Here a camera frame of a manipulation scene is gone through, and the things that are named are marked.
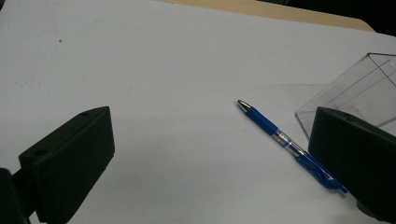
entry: clear plastic box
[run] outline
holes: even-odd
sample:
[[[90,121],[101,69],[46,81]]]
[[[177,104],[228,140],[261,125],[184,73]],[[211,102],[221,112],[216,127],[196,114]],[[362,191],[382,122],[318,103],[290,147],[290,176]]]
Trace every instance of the clear plastic box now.
[[[338,109],[396,136],[396,55],[368,53],[296,111],[309,139],[318,106]]]

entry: white table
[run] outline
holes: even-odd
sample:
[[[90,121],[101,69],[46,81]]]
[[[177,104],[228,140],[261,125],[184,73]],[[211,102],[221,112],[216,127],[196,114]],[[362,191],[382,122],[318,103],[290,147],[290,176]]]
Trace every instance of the white table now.
[[[367,52],[396,39],[148,0],[6,1],[0,166],[109,105],[116,154],[70,223],[381,223],[236,106],[306,147],[294,111]]]

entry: pen tip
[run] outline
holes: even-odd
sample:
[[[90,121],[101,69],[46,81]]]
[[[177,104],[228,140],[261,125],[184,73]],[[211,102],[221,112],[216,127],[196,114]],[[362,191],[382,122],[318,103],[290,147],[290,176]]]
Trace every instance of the pen tip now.
[[[251,108],[250,105],[248,105],[246,102],[241,101],[241,100],[238,100],[238,104],[239,104],[239,106],[242,108],[242,110],[243,110],[245,113]]]

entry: black object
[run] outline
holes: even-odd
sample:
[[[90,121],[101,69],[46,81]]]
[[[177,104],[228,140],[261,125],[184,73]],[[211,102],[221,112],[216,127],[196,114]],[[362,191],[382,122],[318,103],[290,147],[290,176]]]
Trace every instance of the black object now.
[[[85,111],[24,151],[14,175],[0,168],[0,223],[64,224],[114,156],[108,106]]]
[[[318,107],[308,150],[363,213],[396,223],[395,136],[348,113]]]

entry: pen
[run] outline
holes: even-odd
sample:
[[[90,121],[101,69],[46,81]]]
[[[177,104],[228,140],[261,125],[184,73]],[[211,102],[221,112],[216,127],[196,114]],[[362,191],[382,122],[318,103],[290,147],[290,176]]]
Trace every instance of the pen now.
[[[347,189],[336,180],[323,165],[280,131],[275,124],[263,116],[257,109],[241,100],[238,100],[238,104],[250,119],[259,125],[266,133],[271,135],[281,146],[291,152],[297,162],[313,175],[323,187],[326,189],[340,189],[344,193],[347,193]]]

